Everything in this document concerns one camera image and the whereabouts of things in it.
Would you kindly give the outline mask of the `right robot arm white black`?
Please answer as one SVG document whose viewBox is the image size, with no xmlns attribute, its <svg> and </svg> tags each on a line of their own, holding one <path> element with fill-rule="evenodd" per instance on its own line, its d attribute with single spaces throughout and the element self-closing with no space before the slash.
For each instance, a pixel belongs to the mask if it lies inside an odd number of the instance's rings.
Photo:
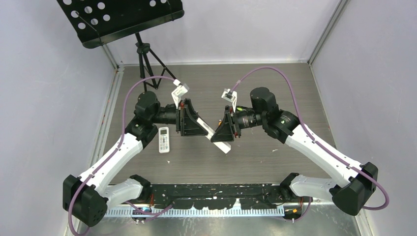
<svg viewBox="0 0 417 236">
<path fill-rule="evenodd" d="M 221 97 L 231 106 L 225 107 L 224 118 L 211 142 L 232 142 L 243 129 L 260 126 L 268 136 L 299 151 L 329 175 L 316 178 L 290 173 L 279 184 L 284 200 L 312 197 L 332 201 L 352 216 L 364 208 L 377 188 L 378 168 L 374 164 L 354 161 L 313 134 L 296 115 L 280 109 L 275 95 L 266 87 L 251 90 L 251 107 L 237 105 L 236 91 L 226 89 Z"/>
</svg>

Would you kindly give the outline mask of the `long white remote control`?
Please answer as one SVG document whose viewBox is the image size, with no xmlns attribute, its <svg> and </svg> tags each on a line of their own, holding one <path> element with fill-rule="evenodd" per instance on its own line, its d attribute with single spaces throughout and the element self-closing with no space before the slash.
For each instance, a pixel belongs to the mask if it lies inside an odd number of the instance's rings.
<svg viewBox="0 0 417 236">
<path fill-rule="evenodd" d="M 202 126 L 202 128 L 207 131 L 205 137 L 210 141 L 214 135 L 214 130 L 201 118 L 197 119 L 197 123 Z M 231 150 L 231 145 L 227 142 L 214 142 L 212 143 L 217 146 L 223 153 L 227 154 Z"/>
</svg>

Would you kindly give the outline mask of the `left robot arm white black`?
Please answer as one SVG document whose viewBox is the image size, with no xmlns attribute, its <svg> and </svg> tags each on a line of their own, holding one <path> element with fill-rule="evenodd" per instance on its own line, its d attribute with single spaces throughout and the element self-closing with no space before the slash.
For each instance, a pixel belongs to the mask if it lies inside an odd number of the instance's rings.
<svg viewBox="0 0 417 236">
<path fill-rule="evenodd" d="M 63 209 L 93 227 L 110 208 L 129 200 L 146 203 L 151 196 L 151 186 L 145 178 L 132 175 L 116 185 L 111 185 L 111 180 L 158 135 L 158 124 L 174 124 L 181 136 L 207 136 L 209 132 L 199 120 L 190 99 L 162 107 L 154 92 L 141 93 L 134 118 L 112 149 L 87 171 L 77 177 L 69 175 L 63 181 Z"/>
</svg>

